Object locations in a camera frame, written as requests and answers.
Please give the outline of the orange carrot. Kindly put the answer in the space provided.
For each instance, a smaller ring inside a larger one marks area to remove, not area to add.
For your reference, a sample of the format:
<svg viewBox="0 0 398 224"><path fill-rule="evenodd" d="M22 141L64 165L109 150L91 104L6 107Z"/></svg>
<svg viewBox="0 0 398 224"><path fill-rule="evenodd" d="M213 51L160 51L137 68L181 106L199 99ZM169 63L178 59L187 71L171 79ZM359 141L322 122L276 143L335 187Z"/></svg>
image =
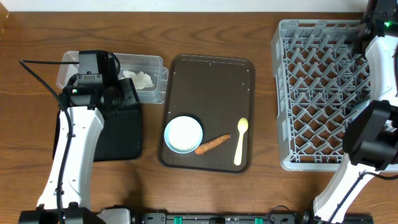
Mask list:
<svg viewBox="0 0 398 224"><path fill-rule="evenodd" d="M224 134L216 139L213 139L209 142L201 144L195 149L195 154L204 154L205 152L219 146L220 144L224 143L231 137L230 134Z"/></svg>

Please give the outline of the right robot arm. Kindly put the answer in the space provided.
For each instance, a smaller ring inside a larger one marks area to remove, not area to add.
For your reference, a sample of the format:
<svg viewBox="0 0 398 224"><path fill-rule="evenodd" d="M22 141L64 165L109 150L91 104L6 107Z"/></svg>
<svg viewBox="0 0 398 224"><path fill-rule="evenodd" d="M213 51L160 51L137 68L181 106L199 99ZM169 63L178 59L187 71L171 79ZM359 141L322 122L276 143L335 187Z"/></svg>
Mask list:
<svg viewBox="0 0 398 224"><path fill-rule="evenodd" d="M358 29L354 51L368 61L370 98L348 125L343 160L302 223L342 223L365 185L397 163L397 1L369 1Z"/></svg>

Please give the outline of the light blue bowl with rice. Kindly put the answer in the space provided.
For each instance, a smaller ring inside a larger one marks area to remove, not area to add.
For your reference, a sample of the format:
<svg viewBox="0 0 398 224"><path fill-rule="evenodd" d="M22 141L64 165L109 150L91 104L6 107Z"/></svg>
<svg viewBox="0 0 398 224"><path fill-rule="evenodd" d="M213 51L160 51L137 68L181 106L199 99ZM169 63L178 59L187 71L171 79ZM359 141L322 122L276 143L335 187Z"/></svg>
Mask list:
<svg viewBox="0 0 398 224"><path fill-rule="evenodd" d="M190 116L178 116L172 119L164 130L164 143L171 151L179 154L194 151L201 144L202 139L201 125Z"/></svg>

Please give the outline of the pale yellow spoon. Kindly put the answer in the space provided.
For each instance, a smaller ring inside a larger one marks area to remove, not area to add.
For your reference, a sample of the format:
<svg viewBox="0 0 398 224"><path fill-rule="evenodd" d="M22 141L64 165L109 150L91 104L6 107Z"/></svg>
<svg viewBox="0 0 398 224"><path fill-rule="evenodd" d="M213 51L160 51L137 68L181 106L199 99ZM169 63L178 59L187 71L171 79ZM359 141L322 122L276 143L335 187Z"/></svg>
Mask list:
<svg viewBox="0 0 398 224"><path fill-rule="evenodd" d="M240 166L242 163L242 156L243 156L243 138L244 133L248 130L248 120L246 118L241 118L238 122L238 143L236 146L236 152L234 155L234 165Z"/></svg>

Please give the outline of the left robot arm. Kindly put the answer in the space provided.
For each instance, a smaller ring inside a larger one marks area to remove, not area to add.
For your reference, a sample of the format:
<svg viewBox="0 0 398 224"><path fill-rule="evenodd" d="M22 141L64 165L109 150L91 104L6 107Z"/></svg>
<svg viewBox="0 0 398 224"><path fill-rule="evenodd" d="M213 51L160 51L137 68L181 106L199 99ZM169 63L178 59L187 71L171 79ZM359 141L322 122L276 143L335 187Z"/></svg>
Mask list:
<svg viewBox="0 0 398 224"><path fill-rule="evenodd" d="M61 93L52 170L35 210L20 223L132 223L130 209L113 206L100 213L90 207L94 161L135 159L142 150L142 111L131 79L119 79L117 56L83 50L78 72Z"/></svg>

